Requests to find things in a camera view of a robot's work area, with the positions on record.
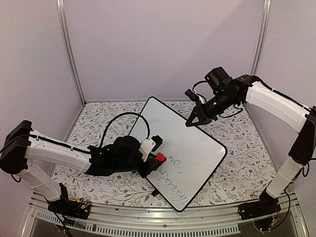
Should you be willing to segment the red whiteboard eraser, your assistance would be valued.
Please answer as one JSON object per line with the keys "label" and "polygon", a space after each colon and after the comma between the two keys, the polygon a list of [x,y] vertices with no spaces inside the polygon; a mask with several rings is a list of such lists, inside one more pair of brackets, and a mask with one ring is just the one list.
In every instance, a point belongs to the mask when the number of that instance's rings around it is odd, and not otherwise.
{"label": "red whiteboard eraser", "polygon": [[157,153],[155,160],[160,163],[164,163],[166,161],[166,157],[162,153]]}

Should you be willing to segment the white whiteboard black frame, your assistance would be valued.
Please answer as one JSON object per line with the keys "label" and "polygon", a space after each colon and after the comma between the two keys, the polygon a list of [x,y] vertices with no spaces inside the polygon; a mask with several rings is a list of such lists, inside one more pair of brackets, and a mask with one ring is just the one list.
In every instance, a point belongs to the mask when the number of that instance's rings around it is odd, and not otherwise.
{"label": "white whiteboard black frame", "polygon": [[178,212],[182,212],[227,155],[227,148],[198,127],[187,127],[186,119],[155,97],[150,97],[130,136],[138,140],[147,134],[159,135],[158,152],[166,157],[156,171],[147,176],[150,184]]}

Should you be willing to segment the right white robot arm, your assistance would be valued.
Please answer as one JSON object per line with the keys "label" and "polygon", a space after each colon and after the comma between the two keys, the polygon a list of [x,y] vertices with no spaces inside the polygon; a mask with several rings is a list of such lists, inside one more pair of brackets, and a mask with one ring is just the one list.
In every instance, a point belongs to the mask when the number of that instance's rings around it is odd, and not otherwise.
{"label": "right white robot arm", "polygon": [[274,199],[296,180],[313,158],[316,148],[316,109],[269,87],[258,76],[242,75],[234,79],[222,67],[218,67],[212,69],[204,81],[213,90],[214,97],[206,101],[194,89],[185,92],[196,104],[186,122],[187,127],[209,124],[230,106],[247,103],[272,114],[298,133],[288,158],[255,205],[259,215],[266,215],[274,208]]}

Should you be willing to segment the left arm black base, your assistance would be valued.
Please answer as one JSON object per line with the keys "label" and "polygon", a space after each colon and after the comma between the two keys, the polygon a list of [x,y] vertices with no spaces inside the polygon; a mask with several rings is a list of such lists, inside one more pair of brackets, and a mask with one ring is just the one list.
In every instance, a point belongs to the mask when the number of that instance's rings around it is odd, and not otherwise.
{"label": "left arm black base", "polygon": [[85,201],[83,198],[78,200],[70,200],[68,197],[67,188],[60,183],[61,195],[56,201],[48,202],[48,210],[56,214],[61,214],[63,217],[70,216],[87,220],[90,214],[91,202]]}

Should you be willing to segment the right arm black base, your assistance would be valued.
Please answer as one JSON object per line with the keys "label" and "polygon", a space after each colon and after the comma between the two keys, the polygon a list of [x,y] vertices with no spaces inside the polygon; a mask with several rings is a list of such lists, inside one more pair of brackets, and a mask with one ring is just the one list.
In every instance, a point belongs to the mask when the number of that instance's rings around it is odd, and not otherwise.
{"label": "right arm black base", "polygon": [[259,196],[258,201],[245,202],[238,206],[238,214],[242,220],[259,218],[270,215],[268,218],[260,219],[254,222],[257,230],[262,232],[270,231],[279,218],[281,206],[278,198],[273,198],[267,194],[266,189]]}

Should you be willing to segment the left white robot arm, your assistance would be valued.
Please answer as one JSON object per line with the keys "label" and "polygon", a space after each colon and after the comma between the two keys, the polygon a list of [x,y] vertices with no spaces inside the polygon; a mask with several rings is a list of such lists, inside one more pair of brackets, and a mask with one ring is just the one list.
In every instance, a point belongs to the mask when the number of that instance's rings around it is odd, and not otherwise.
{"label": "left white robot arm", "polygon": [[39,133],[32,129],[30,121],[24,120],[6,136],[0,151],[0,168],[24,179],[48,201],[54,202],[62,214],[70,214],[74,207],[66,187],[52,180],[35,160],[63,165],[90,176],[137,171],[146,178],[166,162],[162,153],[154,154],[161,144],[158,135],[143,142],[123,136],[113,144],[88,146],[83,150]]}

